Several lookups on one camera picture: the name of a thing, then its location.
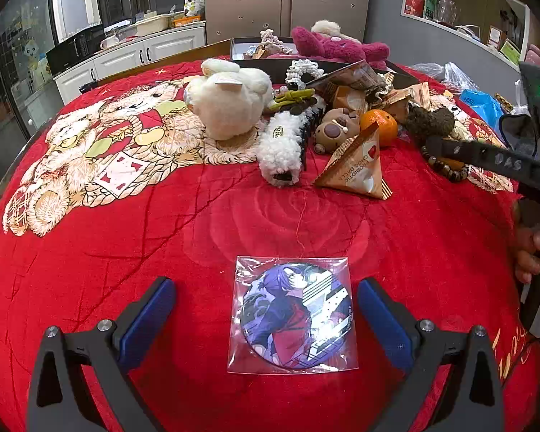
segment sticker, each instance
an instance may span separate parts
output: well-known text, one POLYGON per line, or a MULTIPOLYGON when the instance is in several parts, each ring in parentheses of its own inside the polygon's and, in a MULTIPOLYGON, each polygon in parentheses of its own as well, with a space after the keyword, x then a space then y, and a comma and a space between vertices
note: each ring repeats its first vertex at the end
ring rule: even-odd
POLYGON ((352 326, 347 289, 331 271, 309 263, 266 270, 243 298, 240 324, 249 345, 288 369, 324 363, 352 326))

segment black and white plush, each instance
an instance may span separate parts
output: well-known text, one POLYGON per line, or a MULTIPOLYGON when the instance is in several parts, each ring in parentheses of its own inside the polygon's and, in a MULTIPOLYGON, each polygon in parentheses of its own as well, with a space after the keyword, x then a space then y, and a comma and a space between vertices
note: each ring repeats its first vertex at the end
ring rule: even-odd
POLYGON ((324 74, 322 68, 318 68, 318 63, 311 62, 310 60, 294 60, 292 61, 290 68, 286 70, 286 85, 290 89, 297 86, 296 89, 302 90, 306 88, 306 83, 314 79, 318 79, 324 74))
POLYGON ((258 164, 262 176, 271 185, 283 187, 300 180, 307 141, 326 109, 324 100, 319 96, 316 98, 318 102, 300 115, 277 113, 260 135, 258 164))

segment chocolate ball package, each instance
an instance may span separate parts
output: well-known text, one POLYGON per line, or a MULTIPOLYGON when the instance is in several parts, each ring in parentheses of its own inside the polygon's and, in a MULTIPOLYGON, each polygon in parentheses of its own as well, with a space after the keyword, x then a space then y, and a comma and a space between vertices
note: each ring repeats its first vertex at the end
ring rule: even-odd
POLYGON ((378 124, 343 142, 314 184, 388 199, 392 192, 382 180, 378 124))

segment white fluffy plush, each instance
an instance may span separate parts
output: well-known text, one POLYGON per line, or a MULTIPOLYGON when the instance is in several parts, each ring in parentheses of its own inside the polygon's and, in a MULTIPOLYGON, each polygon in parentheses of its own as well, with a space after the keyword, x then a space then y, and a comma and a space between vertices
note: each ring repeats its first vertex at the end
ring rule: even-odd
POLYGON ((322 34, 323 36, 328 37, 341 37, 342 39, 348 39, 352 40, 358 44, 361 44, 358 39, 354 39, 354 37, 345 36, 340 32, 340 26, 332 21, 327 21, 325 19, 321 21, 316 21, 314 26, 312 26, 312 29, 310 29, 312 32, 317 32, 318 34, 322 34))
POLYGON ((202 62, 202 73, 204 76, 212 76, 214 73, 222 73, 224 71, 232 71, 237 73, 240 71, 240 65, 228 60, 208 59, 202 62))
POLYGON ((221 141, 249 131, 274 96, 270 77, 225 60, 205 60, 202 69, 205 76, 190 81, 185 99, 206 127, 206 136, 221 141))
POLYGON ((262 176, 271 185, 294 185, 300 179, 301 130, 307 121, 305 115, 280 112, 270 119, 265 131, 260 135, 258 164, 262 176), (291 173, 291 180, 275 177, 288 172, 291 173))
POLYGON ((306 89, 306 84, 302 81, 302 75, 308 73, 314 79, 318 79, 324 74, 322 68, 318 68, 318 63, 311 62, 309 59, 292 60, 290 68, 286 70, 286 84, 296 83, 298 89, 306 89))

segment plastic bag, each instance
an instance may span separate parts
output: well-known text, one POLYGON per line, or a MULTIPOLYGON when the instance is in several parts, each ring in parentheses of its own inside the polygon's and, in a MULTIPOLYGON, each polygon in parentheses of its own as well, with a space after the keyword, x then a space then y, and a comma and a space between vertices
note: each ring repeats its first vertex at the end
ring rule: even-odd
POLYGON ((522 79, 518 79, 514 86, 516 87, 516 105, 510 112, 512 115, 530 115, 530 111, 528 110, 528 103, 521 104, 521 95, 524 94, 524 89, 522 88, 522 79))
POLYGON ((444 80, 444 66, 438 63, 417 63, 410 68, 415 69, 419 73, 435 79, 436 81, 444 80))
POLYGON ((204 0, 184 0, 186 16, 198 16, 204 14, 204 0))
POLYGON ((474 81, 454 63, 446 63, 444 66, 437 63, 418 63, 411 68, 441 82, 453 94, 460 94, 465 89, 480 91, 474 81))
POLYGON ((492 128, 498 136, 498 119, 504 114, 500 104, 487 93, 465 89, 460 95, 460 100, 468 104, 492 128))
POLYGON ((236 259, 228 372, 357 368, 347 258, 236 259))

